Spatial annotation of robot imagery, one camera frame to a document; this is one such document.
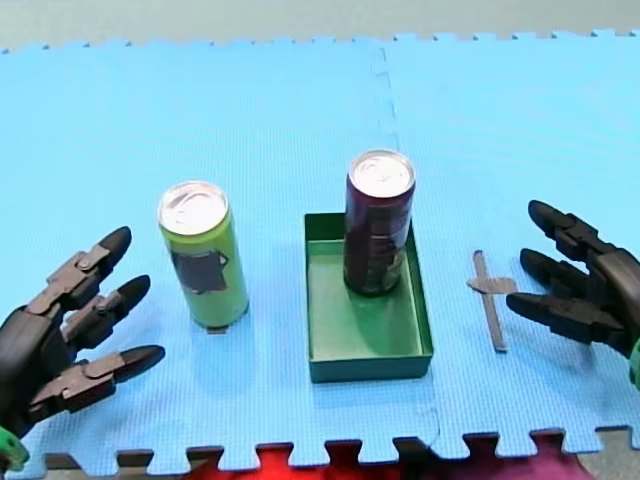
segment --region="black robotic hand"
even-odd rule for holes
[[[79,252],[47,279],[47,287],[17,308],[0,327],[0,433],[20,438],[61,411],[77,411],[115,392],[158,363],[156,345],[114,353],[94,362],[76,362],[80,350],[94,348],[113,332],[147,294],[149,277],[140,276],[106,297],[100,283],[131,243],[122,227]],[[73,313],[65,322],[67,312]]]
[[[539,202],[529,203],[529,215],[556,248],[569,259],[584,262],[588,274],[566,261],[557,262],[524,249],[522,267],[552,295],[512,293],[514,312],[582,343],[600,342],[632,359],[640,343],[640,264],[627,250],[605,243],[598,230],[575,215]]]

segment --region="dark red can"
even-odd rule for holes
[[[389,150],[358,156],[347,175],[344,280],[355,292],[383,295],[400,280],[411,221],[415,172]]]

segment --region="green rectangular box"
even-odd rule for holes
[[[400,284],[367,298],[343,281],[344,214],[305,215],[311,380],[417,378],[433,356],[413,228]]]

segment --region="gray floor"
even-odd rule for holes
[[[0,48],[18,50],[42,43],[99,44],[126,39],[134,44],[164,39],[225,43],[237,38],[268,41],[315,35],[390,38],[397,32],[431,37],[477,32],[508,37],[553,30],[587,34],[640,28],[639,0],[0,0]],[[606,451],[582,458],[599,480],[640,478],[640,455],[629,450],[627,432],[602,434]],[[78,473],[51,477],[84,478]]]

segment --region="can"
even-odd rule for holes
[[[200,181],[167,190],[158,223],[193,320],[227,326],[249,307],[227,195]]]
[[[365,296],[389,292],[401,277],[415,172],[390,150],[356,157],[347,175],[344,281]]]

